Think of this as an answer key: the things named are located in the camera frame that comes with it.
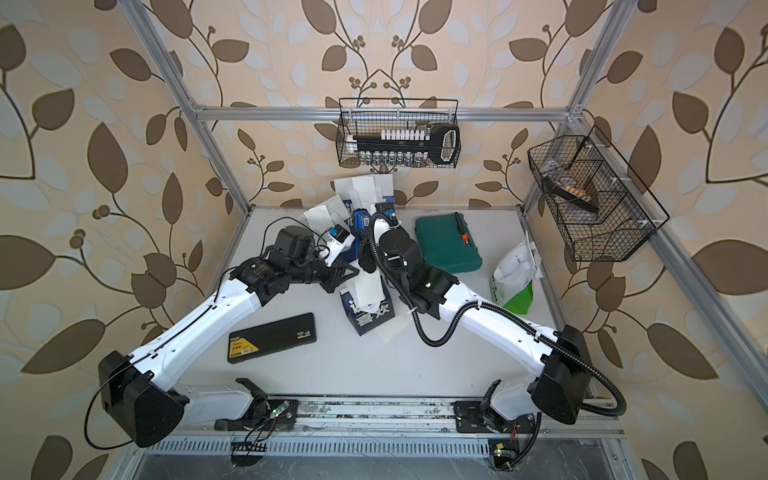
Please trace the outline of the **small blue white bag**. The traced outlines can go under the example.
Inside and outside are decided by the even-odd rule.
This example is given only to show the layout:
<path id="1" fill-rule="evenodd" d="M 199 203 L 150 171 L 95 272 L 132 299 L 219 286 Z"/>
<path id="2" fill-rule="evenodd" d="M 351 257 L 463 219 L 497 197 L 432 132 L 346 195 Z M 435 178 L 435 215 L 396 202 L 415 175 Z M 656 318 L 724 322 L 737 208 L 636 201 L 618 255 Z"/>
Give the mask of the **small blue white bag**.
<path id="1" fill-rule="evenodd" d="M 359 336 L 395 317 L 392 298 L 378 273 L 361 272 L 340 287 L 346 317 Z"/>

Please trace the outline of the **blue stapler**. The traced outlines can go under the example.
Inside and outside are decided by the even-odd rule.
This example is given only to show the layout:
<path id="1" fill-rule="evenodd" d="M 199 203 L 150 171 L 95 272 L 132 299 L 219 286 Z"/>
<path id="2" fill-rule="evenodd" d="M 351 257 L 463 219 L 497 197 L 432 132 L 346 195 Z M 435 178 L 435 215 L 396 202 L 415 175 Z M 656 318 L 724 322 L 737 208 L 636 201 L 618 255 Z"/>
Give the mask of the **blue stapler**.
<path id="1" fill-rule="evenodd" d="M 370 220 L 369 212 L 364 209 L 356 209 L 352 214 L 352 229 L 357 240 L 363 241 L 365 239 L 365 231 L 368 228 Z"/>

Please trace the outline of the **pale yellow receipt sheet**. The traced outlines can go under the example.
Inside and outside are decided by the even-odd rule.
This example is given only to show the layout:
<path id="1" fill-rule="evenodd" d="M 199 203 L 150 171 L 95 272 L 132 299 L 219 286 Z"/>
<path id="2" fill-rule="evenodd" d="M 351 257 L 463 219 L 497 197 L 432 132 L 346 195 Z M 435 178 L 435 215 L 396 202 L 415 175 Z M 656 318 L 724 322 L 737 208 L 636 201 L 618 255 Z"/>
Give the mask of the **pale yellow receipt sheet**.
<path id="1" fill-rule="evenodd" d="M 412 316 L 409 313 L 405 313 L 385 321 L 380 326 L 376 327 L 374 332 L 384 343 L 388 343 L 411 324 Z"/>

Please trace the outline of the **large blue white tote bag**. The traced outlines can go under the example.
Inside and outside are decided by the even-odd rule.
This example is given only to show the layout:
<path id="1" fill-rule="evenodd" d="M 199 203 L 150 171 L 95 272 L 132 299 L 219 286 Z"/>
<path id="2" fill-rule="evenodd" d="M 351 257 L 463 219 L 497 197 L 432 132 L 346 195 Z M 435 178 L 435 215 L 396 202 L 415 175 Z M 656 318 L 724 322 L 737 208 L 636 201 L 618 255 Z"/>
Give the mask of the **large blue white tote bag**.
<path id="1" fill-rule="evenodd" d="M 373 213 L 377 203 L 394 203 L 395 200 L 391 174 L 338 178 L 334 181 L 334 191 L 350 213 L 358 209 Z"/>

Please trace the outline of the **green white tissue pack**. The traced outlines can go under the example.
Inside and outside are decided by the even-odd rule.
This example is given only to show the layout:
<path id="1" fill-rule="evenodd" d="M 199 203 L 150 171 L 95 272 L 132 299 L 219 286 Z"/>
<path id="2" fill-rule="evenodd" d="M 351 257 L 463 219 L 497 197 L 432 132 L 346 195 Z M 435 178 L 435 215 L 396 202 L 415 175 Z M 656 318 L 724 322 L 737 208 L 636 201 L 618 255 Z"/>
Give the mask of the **green white tissue pack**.
<path id="1" fill-rule="evenodd" d="M 490 278 L 492 300 L 516 315 L 527 315 L 534 300 L 533 283 L 542 277 L 538 248 L 528 233 L 496 265 Z"/>

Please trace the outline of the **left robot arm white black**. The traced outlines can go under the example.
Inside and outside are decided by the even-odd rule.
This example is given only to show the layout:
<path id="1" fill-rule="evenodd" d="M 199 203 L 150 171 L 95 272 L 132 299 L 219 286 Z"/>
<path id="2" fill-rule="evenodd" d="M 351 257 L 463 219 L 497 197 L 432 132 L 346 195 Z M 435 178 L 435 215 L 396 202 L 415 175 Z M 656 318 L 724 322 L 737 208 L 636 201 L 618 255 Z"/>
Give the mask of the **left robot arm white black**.
<path id="1" fill-rule="evenodd" d="M 354 278 L 358 269 L 340 257 L 352 243 L 340 225 L 324 235 L 301 225 L 281 229 L 261 255 L 226 271 L 215 293 L 180 322 L 128 355 L 105 356 L 93 400 L 139 447 L 180 426 L 225 420 L 259 427 L 273 419 L 266 393 L 247 378 L 208 387 L 179 380 L 219 338 L 291 285 L 318 284 L 332 293 Z"/>

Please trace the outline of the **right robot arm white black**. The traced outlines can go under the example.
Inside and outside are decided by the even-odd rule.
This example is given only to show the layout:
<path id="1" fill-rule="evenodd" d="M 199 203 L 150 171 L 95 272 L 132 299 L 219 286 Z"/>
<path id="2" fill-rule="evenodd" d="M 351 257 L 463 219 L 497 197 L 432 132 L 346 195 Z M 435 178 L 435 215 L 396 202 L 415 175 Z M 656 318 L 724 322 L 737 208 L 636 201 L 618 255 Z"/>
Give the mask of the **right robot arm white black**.
<path id="1" fill-rule="evenodd" d="M 465 327 L 526 369 L 521 378 L 496 380 L 488 388 L 479 406 L 486 426 L 499 431 L 528 414 L 573 425 L 581 412 L 594 411 L 584 399 L 598 372 L 575 329 L 556 331 L 487 301 L 454 275 L 427 264 L 409 234 L 383 219 L 366 229 L 361 263 L 395 288 L 426 345 L 441 347 Z"/>

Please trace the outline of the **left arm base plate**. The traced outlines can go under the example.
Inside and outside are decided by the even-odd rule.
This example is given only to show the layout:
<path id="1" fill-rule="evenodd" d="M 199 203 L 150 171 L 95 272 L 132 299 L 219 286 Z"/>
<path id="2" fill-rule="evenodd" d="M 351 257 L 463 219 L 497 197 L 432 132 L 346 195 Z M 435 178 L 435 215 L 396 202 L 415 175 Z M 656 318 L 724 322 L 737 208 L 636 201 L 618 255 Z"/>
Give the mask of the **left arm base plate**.
<path id="1" fill-rule="evenodd" d="M 267 399 L 255 402 L 237 420 L 216 420 L 216 431 L 251 431 L 264 427 L 269 430 L 274 426 L 277 430 L 292 429 L 298 418 L 297 408 L 299 401 L 296 399 Z"/>

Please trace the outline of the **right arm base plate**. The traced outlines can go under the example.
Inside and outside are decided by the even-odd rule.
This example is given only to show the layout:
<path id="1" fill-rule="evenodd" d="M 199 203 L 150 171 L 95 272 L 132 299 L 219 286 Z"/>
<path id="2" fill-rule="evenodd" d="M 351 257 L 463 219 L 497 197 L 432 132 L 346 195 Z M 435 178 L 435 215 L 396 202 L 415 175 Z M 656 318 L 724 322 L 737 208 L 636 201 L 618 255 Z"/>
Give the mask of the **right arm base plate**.
<path id="1" fill-rule="evenodd" d="M 533 414 L 507 420 L 490 407 L 483 407 L 480 401 L 456 401 L 453 403 L 453 412 L 456 430 L 462 434 L 532 434 L 536 426 L 536 416 Z"/>

